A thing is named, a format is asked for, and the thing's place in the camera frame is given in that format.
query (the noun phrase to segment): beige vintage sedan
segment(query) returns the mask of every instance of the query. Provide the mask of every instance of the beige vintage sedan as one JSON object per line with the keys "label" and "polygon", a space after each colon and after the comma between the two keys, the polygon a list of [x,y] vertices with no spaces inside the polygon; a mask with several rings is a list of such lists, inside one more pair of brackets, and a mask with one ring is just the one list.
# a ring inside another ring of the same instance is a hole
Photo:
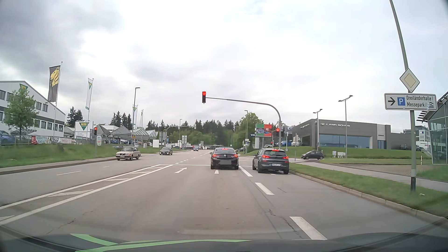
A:
{"label": "beige vintage sedan", "polygon": [[123,147],[119,152],[115,154],[117,160],[129,159],[133,160],[139,159],[142,156],[140,151],[136,147]]}

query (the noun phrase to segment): road sign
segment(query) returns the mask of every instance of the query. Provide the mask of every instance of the road sign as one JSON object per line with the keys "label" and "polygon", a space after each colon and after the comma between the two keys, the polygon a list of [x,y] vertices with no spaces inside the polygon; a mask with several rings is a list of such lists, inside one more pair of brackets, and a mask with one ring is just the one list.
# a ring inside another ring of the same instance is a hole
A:
{"label": "road sign", "polygon": [[414,92],[414,89],[420,84],[420,81],[409,68],[406,69],[405,73],[400,77],[400,80],[411,93]]}
{"label": "road sign", "polygon": [[385,93],[386,110],[437,110],[435,94]]}

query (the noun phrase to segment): license plate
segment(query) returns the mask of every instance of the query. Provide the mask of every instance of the license plate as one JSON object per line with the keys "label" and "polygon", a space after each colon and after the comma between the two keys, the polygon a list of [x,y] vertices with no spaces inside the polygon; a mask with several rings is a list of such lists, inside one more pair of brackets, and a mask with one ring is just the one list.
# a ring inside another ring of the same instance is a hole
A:
{"label": "license plate", "polygon": [[230,161],[230,160],[221,160],[220,161],[220,165],[231,165],[232,164],[232,161]]}

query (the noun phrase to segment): white industrial building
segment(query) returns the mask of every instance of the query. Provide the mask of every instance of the white industrial building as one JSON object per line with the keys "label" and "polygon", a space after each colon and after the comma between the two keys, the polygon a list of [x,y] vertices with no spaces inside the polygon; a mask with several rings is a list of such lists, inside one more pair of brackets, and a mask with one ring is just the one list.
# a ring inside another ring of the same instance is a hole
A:
{"label": "white industrial building", "polygon": [[18,90],[21,85],[27,88],[30,96],[34,96],[36,100],[36,109],[39,112],[34,117],[34,124],[28,131],[22,130],[22,135],[40,135],[40,136],[64,136],[65,114],[56,109],[56,107],[48,102],[46,96],[41,95],[32,86],[25,81],[0,81],[0,130],[4,130],[12,135],[18,135],[17,129],[8,129],[3,123],[4,110],[8,107],[8,98],[14,90]]}

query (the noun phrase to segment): grass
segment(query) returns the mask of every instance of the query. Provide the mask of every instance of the grass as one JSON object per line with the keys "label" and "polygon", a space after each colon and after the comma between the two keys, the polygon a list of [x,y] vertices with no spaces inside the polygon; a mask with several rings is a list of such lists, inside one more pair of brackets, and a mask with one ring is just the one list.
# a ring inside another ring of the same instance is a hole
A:
{"label": "grass", "polygon": [[[365,165],[410,165],[410,159],[371,159],[371,158],[325,158],[320,161],[325,164],[365,164]],[[423,165],[431,165],[431,159],[423,159]]]}
{"label": "grass", "polygon": [[[289,157],[300,157],[302,154],[312,151],[314,148],[309,146],[288,147],[287,155]],[[345,152],[345,148],[321,147],[325,157],[332,157],[333,151]],[[247,153],[248,156],[254,156],[258,150]],[[431,158],[423,152],[417,152],[417,158],[430,160]],[[347,150],[348,158],[369,158],[369,159],[411,159],[411,151],[404,150],[384,150],[384,149],[366,149],[366,148],[349,148]]]}
{"label": "grass", "polygon": [[417,187],[416,192],[411,194],[408,184],[392,180],[299,164],[290,164],[289,169],[427,213],[448,217],[448,193],[446,192]]}
{"label": "grass", "polygon": [[[95,146],[92,144],[38,144],[38,145],[16,145],[0,147],[0,168],[35,165],[63,161],[85,160],[100,157],[112,157],[119,149],[112,144]],[[160,148],[139,148],[142,154],[157,153]]]}
{"label": "grass", "polygon": [[417,173],[417,177],[448,182],[448,165],[435,165],[435,167],[437,168]]}

